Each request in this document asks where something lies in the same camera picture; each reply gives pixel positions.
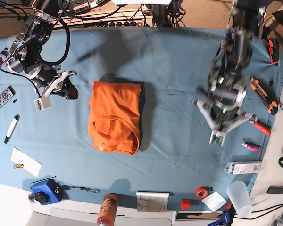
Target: purple tape roll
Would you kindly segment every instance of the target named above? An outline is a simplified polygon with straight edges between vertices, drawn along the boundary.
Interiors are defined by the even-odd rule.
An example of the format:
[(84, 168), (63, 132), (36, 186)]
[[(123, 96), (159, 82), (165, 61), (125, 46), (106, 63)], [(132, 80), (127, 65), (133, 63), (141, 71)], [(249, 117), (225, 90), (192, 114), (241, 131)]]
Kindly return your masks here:
[(6, 56), (0, 53), (0, 66), (6, 60)]

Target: paper note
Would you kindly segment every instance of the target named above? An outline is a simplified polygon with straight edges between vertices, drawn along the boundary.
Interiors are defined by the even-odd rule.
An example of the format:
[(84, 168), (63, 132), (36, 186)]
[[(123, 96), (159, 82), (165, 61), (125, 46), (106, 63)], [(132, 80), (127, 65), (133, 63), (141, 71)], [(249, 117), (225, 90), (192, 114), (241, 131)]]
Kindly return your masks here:
[(202, 200), (211, 211), (215, 212), (226, 204), (226, 200), (217, 191)]
[(169, 193), (167, 192), (136, 192), (137, 211), (166, 212)]
[(15, 164), (23, 164), (27, 172), (33, 174), (35, 177), (39, 175), (41, 164), (39, 164), (36, 160), (32, 159), (28, 155), (24, 154), (23, 152), (19, 151), (18, 149), (14, 148), (13, 153), (11, 155), (11, 161)]

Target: orange spray can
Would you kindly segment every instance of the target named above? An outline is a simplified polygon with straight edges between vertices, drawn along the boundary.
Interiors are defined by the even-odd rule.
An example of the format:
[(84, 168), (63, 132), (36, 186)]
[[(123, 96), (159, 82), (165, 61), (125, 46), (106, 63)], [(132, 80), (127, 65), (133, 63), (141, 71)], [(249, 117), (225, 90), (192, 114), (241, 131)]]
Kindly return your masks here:
[(97, 221), (99, 226), (114, 226), (117, 205), (118, 197), (115, 194), (107, 194), (104, 196)]

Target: orange handle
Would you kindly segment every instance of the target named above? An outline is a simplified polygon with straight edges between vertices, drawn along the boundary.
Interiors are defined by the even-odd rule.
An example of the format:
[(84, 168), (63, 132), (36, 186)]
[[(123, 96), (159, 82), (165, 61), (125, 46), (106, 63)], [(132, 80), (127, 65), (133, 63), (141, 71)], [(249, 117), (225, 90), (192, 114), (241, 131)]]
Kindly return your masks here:
[(259, 130), (261, 130), (264, 134), (266, 135), (270, 135), (270, 131), (268, 128), (266, 128), (265, 126), (260, 125), (259, 123), (255, 122), (253, 124), (255, 127), (257, 127)]

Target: red tape roll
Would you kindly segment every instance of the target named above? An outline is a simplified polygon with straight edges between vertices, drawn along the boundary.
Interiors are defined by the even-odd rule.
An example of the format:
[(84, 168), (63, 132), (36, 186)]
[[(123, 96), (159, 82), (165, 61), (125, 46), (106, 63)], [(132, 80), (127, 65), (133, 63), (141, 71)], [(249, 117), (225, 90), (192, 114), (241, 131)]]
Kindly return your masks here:
[(208, 196), (208, 189), (206, 187), (200, 187), (196, 190), (196, 196), (199, 199), (204, 199)]

